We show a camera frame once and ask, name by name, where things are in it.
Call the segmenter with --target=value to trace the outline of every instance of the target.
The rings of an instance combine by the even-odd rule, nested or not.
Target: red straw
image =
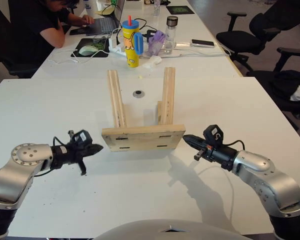
[[[131,15],[128,16],[128,24],[129,26],[132,26]]]

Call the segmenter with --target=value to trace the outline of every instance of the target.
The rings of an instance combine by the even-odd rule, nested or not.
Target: laptop
[[[117,0],[113,13],[110,16],[95,19],[94,24],[90,24],[86,28],[85,34],[87,36],[110,34],[119,28],[124,4],[125,0]]]

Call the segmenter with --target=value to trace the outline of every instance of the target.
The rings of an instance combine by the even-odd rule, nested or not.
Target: black hair
[[[71,8],[74,7],[79,3],[80,0],[51,0],[52,2],[62,2],[63,5],[66,5],[67,7]]]

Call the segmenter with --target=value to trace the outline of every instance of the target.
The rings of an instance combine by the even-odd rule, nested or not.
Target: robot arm
[[[239,176],[259,196],[275,235],[279,239],[300,240],[300,187],[296,181],[277,170],[267,157],[222,144],[223,132],[217,125],[209,126],[203,135],[206,139],[183,136],[187,144],[199,151],[194,159],[217,162]]]
[[[25,143],[16,146],[7,164],[0,169],[0,239],[8,228],[17,209],[21,206],[33,179],[39,172],[54,170],[63,164],[79,164],[81,175],[86,174],[83,158],[96,154],[102,146],[92,144],[89,133],[69,131],[70,142],[49,146]]]

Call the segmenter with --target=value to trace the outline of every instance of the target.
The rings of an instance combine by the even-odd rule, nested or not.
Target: gray floor
[[[264,13],[271,5],[262,4],[266,0],[188,0],[199,15],[200,19],[208,27],[213,36],[217,33],[226,32],[228,30],[230,17],[227,12],[245,12],[246,17],[239,17],[234,25],[234,30],[249,31],[249,23],[251,19],[258,13]],[[254,70],[272,71],[275,64],[280,58],[280,54],[276,51],[278,47],[298,48],[300,49],[300,25],[282,31],[272,41],[266,44],[265,49],[259,55],[247,53],[249,56],[248,63]],[[245,76],[247,70],[239,63],[235,65]],[[300,57],[291,57],[283,70],[300,71]],[[294,118],[287,113],[290,119],[299,127],[298,134],[300,136],[300,120]]]

